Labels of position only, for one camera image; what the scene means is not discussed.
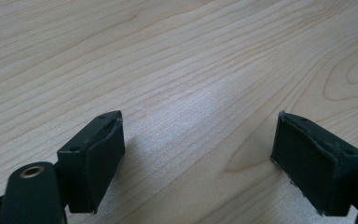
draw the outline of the table surface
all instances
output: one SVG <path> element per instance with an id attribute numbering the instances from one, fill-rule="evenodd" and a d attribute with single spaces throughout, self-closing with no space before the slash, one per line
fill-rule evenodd
<path id="1" fill-rule="evenodd" d="M 0 1 L 0 195 L 113 110 L 126 156 L 70 223 L 353 223 L 269 155 L 282 110 L 358 147 L 358 1 Z"/>

